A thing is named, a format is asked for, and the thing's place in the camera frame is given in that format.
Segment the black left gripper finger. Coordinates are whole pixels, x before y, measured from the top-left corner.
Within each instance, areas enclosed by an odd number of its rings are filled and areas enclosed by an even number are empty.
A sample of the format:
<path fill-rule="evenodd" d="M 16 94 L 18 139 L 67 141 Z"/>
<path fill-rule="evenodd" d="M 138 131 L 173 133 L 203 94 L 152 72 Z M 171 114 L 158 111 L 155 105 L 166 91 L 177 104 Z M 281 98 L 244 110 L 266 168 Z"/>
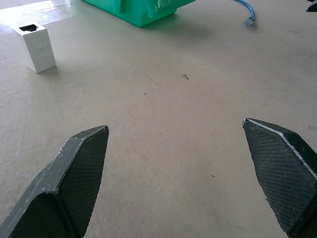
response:
<path fill-rule="evenodd" d="M 245 118 L 258 182 L 288 238 L 317 238 L 317 153 L 289 129 Z"/>
<path fill-rule="evenodd" d="M 0 238 L 83 238 L 101 185 L 109 128 L 70 137 L 0 224 Z"/>

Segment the white ethernet coupler block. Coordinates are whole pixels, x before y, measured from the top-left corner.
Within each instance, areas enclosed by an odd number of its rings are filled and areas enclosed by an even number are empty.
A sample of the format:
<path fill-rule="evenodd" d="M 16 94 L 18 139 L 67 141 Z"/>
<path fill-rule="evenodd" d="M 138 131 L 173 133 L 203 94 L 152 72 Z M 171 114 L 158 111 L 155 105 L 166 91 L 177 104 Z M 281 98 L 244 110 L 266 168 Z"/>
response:
<path fill-rule="evenodd" d="M 28 68 L 35 73 L 41 73 L 56 66 L 55 57 L 48 30 L 36 23 L 11 27 L 14 31 Z"/>

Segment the green plastic box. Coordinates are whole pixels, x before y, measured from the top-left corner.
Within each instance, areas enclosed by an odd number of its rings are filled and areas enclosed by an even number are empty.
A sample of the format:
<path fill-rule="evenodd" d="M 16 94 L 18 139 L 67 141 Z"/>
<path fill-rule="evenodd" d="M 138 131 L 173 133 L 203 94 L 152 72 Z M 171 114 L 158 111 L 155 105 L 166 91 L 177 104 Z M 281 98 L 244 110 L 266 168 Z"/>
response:
<path fill-rule="evenodd" d="M 196 0 L 82 0 L 128 23 L 144 27 Z"/>

